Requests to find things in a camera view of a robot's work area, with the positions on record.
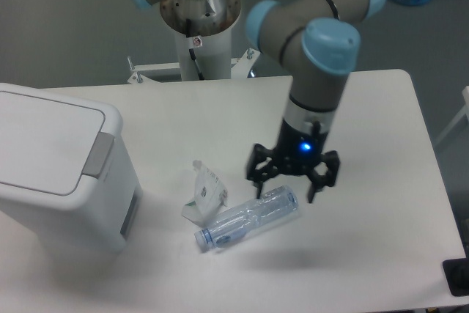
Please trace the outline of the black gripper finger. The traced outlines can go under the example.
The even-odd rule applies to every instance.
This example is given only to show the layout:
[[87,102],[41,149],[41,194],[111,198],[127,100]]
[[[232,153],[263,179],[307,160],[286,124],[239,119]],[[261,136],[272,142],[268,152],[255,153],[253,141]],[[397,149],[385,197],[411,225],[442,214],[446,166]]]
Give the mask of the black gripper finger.
[[245,168],[245,178],[256,188],[256,198],[261,197],[266,181],[278,175],[274,163],[275,153],[261,144],[255,144]]
[[[316,168],[323,164],[325,171],[320,174]],[[314,201],[314,197],[317,192],[320,192],[324,187],[334,187],[336,184],[336,178],[339,173],[339,154],[335,150],[323,153],[318,156],[314,161],[313,166],[308,170],[306,176],[311,182],[311,186],[307,193],[308,203],[311,204]]]

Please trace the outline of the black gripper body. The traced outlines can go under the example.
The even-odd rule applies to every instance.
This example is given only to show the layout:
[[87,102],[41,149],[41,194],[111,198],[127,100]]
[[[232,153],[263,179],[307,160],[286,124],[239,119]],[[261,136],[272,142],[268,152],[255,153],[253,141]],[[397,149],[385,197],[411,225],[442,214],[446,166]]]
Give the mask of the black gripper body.
[[273,149],[273,175],[309,175],[321,164],[328,168],[323,152],[327,136],[320,122],[307,123],[306,132],[302,132],[284,119]]

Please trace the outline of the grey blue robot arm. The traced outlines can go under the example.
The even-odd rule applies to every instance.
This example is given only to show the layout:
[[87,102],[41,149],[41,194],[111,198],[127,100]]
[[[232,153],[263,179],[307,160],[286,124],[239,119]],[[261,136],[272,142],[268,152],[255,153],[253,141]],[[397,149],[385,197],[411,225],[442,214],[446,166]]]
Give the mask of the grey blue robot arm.
[[[140,8],[158,5],[174,32],[184,81],[231,78],[230,37],[240,17],[240,0],[133,0]],[[255,144],[246,177],[257,189],[280,175],[307,176],[308,198],[336,183],[340,160],[325,152],[347,79],[355,69],[361,38],[355,23],[379,12],[386,0],[297,0],[288,5],[264,0],[245,24],[252,47],[278,62],[291,76],[278,141],[272,149]]]

